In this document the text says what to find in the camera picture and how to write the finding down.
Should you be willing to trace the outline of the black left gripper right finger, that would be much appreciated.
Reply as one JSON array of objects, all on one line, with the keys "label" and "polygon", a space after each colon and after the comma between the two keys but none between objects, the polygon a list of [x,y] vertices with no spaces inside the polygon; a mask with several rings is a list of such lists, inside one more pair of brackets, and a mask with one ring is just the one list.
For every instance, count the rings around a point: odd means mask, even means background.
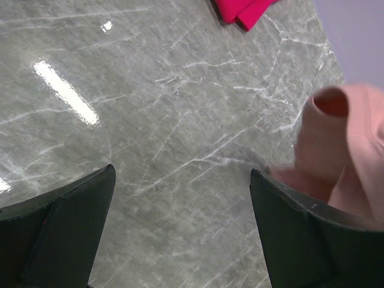
[{"label": "black left gripper right finger", "polygon": [[383,223],[253,169],[250,195],[274,288],[383,287]]}]

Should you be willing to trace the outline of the folded magenta t shirt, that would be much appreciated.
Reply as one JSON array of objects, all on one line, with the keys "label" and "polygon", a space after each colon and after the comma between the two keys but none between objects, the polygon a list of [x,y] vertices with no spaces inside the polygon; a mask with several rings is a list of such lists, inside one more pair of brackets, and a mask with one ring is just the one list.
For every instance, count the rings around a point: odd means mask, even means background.
[{"label": "folded magenta t shirt", "polygon": [[213,0],[211,4],[222,25],[238,25],[249,32],[269,7],[279,0]]}]

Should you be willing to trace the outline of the pink t shirt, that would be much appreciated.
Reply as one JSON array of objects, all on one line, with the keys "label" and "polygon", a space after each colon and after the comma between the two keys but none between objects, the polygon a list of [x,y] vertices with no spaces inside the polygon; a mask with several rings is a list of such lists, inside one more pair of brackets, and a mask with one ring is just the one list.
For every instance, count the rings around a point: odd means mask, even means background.
[{"label": "pink t shirt", "polygon": [[339,210],[383,221],[383,91],[358,83],[310,96],[294,162],[276,180]]}]

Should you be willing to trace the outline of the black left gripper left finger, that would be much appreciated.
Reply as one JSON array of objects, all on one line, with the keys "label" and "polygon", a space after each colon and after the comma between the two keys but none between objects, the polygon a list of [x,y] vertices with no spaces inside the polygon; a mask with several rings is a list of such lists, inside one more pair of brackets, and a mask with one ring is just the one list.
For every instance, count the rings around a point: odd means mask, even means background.
[{"label": "black left gripper left finger", "polygon": [[1,208],[1,287],[89,287],[113,197],[109,164]]}]

